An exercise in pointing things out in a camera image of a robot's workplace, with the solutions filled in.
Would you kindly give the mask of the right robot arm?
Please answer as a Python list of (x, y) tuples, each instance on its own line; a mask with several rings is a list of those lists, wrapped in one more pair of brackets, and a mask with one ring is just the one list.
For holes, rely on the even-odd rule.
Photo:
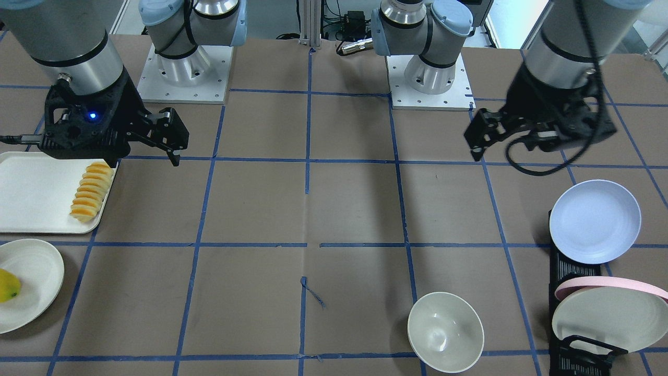
[(2, 21), (52, 81), (43, 133), (3, 135), (2, 143), (115, 167), (139, 142), (179, 165), (190, 134), (176, 109), (146, 109), (146, 88), (152, 84), (168, 102), (179, 92), (192, 102), (221, 102), (229, 58), (214, 56), (245, 43), (246, 2), (141, 1), (138, 10), (153, 45), (144, 70), (157, 78), (136, 87), (90, 2), (2, 1)]

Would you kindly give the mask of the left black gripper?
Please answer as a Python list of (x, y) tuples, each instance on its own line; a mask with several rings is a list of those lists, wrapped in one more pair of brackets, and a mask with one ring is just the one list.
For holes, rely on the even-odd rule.
[(479, 109), (464, 132), (470, 154), (480, 161), (487, 148), (510, 135), (528, 131), (527, 150), (554, 152), (583, 147), (593, 132), (594, 144), (615, 135), (606, 109), (594, 112), (585, 102), (597, 92), (592, 83), (575, 89), (551, 87), (535, 78), (522, 63), (498, 112)]

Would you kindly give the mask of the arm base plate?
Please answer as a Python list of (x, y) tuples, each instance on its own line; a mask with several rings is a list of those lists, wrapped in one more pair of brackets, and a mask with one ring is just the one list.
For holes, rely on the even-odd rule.
[(150, 49), (137, 89), (144, 102), (224, 104), (229, 86), (231, 46), (199, 46), (193, 55), (167, 59)]
[(396, 110), (453, 110), (476, 108), (463, 62), (453, 66), (428, 66), (417, 55), (386, 57), (392, 107)]

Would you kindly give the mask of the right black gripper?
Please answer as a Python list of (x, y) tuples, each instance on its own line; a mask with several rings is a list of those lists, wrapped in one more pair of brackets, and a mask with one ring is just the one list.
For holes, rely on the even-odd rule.
[(149, 114), (126, 70), (90, 95), (76, 95), (73, 83), (58, 78), (47, 94), (40, 151), (55, 159), (103, 159), (115, 167), (129, 155), (129, 143), (140, 141), (179, 166), (190, 133), (176, 109)]

